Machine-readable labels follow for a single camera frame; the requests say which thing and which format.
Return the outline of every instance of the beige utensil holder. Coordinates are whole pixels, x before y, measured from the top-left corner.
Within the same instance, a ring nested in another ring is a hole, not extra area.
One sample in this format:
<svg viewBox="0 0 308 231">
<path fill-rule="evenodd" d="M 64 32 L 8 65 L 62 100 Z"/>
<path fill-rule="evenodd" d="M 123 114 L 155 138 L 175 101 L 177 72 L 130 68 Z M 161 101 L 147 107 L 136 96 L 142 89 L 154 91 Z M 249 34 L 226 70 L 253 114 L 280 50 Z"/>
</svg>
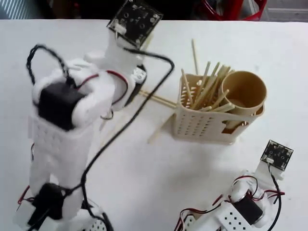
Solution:
<svg viewBox="0 0 308 231">
<path fill-rule="evenodd" d="M 192 100 L 195 100 L 202 76 L 186 74 L 189 82 Z M 189 109 L 187 91 L 184 83 L 180 82 L 178 105 L 175 111 L 173 133 L 176 138 L 195 142 L 214 142 L 232 144 L 255 119 L 264 112 L 264 105 L 251 116 L 234 115 L 221 112 L 200 112 Z M 226 129 L 226 123 L 230 120 L 242 121 L 238 127 Z"/>
</svg>

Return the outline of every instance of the cup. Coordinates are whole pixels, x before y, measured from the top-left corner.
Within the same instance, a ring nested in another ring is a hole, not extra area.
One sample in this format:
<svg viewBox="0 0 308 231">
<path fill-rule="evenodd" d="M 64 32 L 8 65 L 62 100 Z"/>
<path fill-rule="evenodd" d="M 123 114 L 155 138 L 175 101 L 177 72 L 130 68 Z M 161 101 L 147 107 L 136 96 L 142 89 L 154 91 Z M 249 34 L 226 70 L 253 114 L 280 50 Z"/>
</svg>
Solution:
<svg viewBox="0 0 308 231">
<path fill-rule="evenodd" d="M 223 104 L 232 103 L 235 108 L 229 113 L 252 116 L 260 109 L 266 100 L 267 90 L 261 78 L 248 71 L 235 71 L 227 75 L 220 86 L 219 93 L 227 89 L 229 93 L 224 97 Z M 234 129 L 242 121 L 229 121 L 226 128 Z"/>
</svg>

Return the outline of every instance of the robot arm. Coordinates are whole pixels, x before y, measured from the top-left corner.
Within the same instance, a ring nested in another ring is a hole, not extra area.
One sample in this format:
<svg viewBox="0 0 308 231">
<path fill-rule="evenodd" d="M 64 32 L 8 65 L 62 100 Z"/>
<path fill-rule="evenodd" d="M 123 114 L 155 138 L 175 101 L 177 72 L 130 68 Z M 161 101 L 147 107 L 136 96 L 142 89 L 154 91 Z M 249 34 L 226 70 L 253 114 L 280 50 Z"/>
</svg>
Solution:
<svg viewBox="0 0 308 231">
<path fill-rule="evenodd" d="M 292 149 L 269 141 L 254 173 L 243 171 L 242 176 L 234 180 L 229 192 L 226 193 L 227 196 L 221 196 L 213 203 L 213 205 L 218 205 L 214 209 L 209 211 L 183 210 L 190 213 L 186 213 L 185 218 L 183 218 L 183 211 L 180 213 L 175 230 L 248 231 L 260 229 L 270 222 L 273 204 L 278 199 L 278 212 L 268 229 L 272 230 L 280 213 L 281 195 L 284 195 L 276 179 L 283 180 L 282 173 L 292 153 Z"/>
<path fill-rule="evenodd" d="M 94 134 L 93 122 L 110 110 L 121 110 L 140 90 L 146 79 L 142 59 L 123 47 L 139 49 L 161 18 L 140 1 L 129 0 L 108 25 L 106 52 L 90 52 L 66 66 L 43 45 L 31 50 L 27 68 L 34 87 L 29 136 L 35 143 L 35 157 L 29 185 L 34 201 L 23 201 L 16 212 L 14 222 L 22 229 L 82 231 L 101 216 L 101 209 L 89 209 L 87 200 L 82 204 L 86 196 L 81 179 Z M 31 59 L 38 48 L 56 57 L 63 73 L 55 70 L 35 83 Z M 174 68 L 172 61 L 170 64 L 166 77 Z M 50 183 L 51 175 L 58 184 Z"/>
</svg>

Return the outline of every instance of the black circuit board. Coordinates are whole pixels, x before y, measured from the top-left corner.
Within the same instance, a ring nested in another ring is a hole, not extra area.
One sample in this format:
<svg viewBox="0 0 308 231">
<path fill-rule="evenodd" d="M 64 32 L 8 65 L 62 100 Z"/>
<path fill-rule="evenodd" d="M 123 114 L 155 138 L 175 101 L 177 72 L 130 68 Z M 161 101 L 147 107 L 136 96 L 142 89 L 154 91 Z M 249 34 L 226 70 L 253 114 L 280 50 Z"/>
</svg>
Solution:
<svg viewBox="0 0 308 231">
<path fill-rule="evenodd" d="M 261 160 L 267 163 L 267 158 L 270 158 L 274 161 L 270 165 L 285 171 L 292 153 L 292 149 L 270 140 L 261 156 Z"/>
<path fill-rule="evenodd" d="M 141 0 L 127 0 L 107 27 L 114 32 L 116 24 L 126 28 L 126 33 L 118 36 L 139 49 L 162 17 Z"/>
</svg>

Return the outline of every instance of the table surface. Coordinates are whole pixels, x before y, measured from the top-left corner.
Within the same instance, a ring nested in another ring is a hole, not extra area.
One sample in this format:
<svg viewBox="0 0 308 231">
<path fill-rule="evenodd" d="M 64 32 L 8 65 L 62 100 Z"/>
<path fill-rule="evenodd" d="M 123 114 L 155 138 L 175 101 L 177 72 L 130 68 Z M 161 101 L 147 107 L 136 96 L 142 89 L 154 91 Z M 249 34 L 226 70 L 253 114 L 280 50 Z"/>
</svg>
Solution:
<svg viewBox="0 0 308 231">
<path fill-rule="evenodd" d="M 107 46 L 104 20 L 0 21 L 0 224 L 12 224 L 17 200 L 28 185 L 31 140 L 27 120 L 31 83 L 25 64 L 30 49 L 45 43 L 65 59 L 82 57 Z M 147 139 L 171 110 L 149 102 L 138 119 L 98 159 L 89 173 L 88 195 L 109 215 L 116 231 L 170 231 L 185 207 L 209 208 L 229 188 L 241 170 L 254 171 L 269 139 L 294 149 L 281 190 L 282 212 L 274 230 L 301 229 L 308 218 L 307 53 L 308 24 L 268 22 L 163 21 L 154 31 L 148 50 L 170 57 L 176 69 L 159 90 L 176 100 L 180 69 L 194 73 L 191 39 L 195 38 L 201 72 L 207 61 L 252 71 L 268 88 L 266 111 L 234 145 L 177 141 L 167 126 L 153 144 Z M 146 90 L 151 90 L 168 69 L 158 60 L 145 59 Z M 36 76 L 57 67 L 38 52 Z M 105 139 L 129 119 L 137 100 L 103 131 Z"/>
</svg>

